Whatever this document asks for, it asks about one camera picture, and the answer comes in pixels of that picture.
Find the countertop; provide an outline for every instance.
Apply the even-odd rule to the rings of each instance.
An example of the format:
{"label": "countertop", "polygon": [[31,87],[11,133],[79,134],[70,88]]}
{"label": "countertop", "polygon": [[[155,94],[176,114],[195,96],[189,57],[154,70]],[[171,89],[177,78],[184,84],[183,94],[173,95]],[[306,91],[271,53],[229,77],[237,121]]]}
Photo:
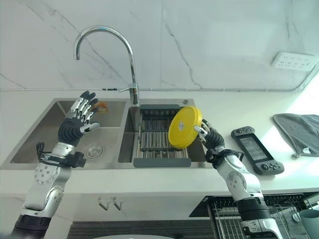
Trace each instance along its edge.
{"label": "countertop", "polygon": [[[293,150],[274,127],[278,113],[319,114],[319,78],[303,92],[140,92],[140,97],[193,98],[204,118],[225,137],[226,146],[239,147],[230,136],[238,127],[250,125],[285,171],[258,176],[263,193],[319,191],[319,158],[293,159]],[[0,92],[1,164],[54,98],[76,98],[83,91]],[[126,98],[126,93],[97,91],[98,98]],[[246,160],[248,170],[252,170]],[[33,181],[33,170],[1,170],[1,196],[24,196]],[[66,194],[109,195],[229,195],[224,180],[206,168],[73,170]]]}

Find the dish towel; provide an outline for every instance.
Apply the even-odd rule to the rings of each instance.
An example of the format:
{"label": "dish towel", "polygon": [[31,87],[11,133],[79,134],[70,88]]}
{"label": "dish towel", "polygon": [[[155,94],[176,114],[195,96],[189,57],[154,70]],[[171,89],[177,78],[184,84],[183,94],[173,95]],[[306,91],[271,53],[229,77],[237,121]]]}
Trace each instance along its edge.
{"label": "dish towel", "polygon": [[319,157],[319,116],[276,114],[276,127],[296,153],[293,157]]}

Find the wire dish rack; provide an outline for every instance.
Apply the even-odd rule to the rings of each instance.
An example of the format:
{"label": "wire dish rack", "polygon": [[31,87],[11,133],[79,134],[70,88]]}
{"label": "wire dish rack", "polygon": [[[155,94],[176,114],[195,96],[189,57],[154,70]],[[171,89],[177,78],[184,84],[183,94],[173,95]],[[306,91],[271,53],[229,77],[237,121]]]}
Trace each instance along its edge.
{"label": "wire dish rack", "polygon": [[[311,208],[309,201],[303,194],[265,196],[264,198],[284,239],[310,238],[302,223],[293,220],[293,214]],[[207,208],[216,239],[249,238],[241,231],[241,218],[232,197],[212,197]]]}
{"label": "wire dish rack", "polygon": [[177,111],[144,111],[141,114],[136,158],[188,158],[186,148],[174,148],[168,140],[169,126]]}

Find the wall outlet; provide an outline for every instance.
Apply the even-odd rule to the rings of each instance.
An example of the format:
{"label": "wall outlet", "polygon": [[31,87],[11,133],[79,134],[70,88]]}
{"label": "wall outlet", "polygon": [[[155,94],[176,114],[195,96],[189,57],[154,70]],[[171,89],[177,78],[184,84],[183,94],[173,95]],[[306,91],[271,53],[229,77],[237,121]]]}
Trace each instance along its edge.
{"label": "wall outlet", "polygon": [[273,61],[273,67],[297,70],[297,71],[310,71],[315,64],[317,64],[319,57],[290,53],[290,52],[280,52]]}

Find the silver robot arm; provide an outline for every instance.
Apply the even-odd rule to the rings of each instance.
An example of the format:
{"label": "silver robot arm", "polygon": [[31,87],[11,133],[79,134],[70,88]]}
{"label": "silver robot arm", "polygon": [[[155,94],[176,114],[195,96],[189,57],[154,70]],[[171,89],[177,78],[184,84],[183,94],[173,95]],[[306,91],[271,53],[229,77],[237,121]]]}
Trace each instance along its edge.
{"label": "silver robot arm", "polygon": [[58,132],[58,143],[52,152],[44,152],[44,143],[37,145],[40,163],[35,169],[33,184],[28,191],[13,236],[28,239],[44,238],[51,218],[64,193],[64,186],[71,175],[71,168],[83,167],[85,159],[75,148],[80,138],[98,128],[90,123],[98,108],[90,110],[98,99],[95,93],[84,92],[72,105]]}
{"label": "silver robot arm", "polygon": [[270,216],[258,178],[246,169],[238,153],[225,148],[223,137],[206,120],[203,119],[202,127],[195,126],[194,130],[208,149],[207,162],[223,177],[237,204],[243,233],[283,239],[276,221]]}

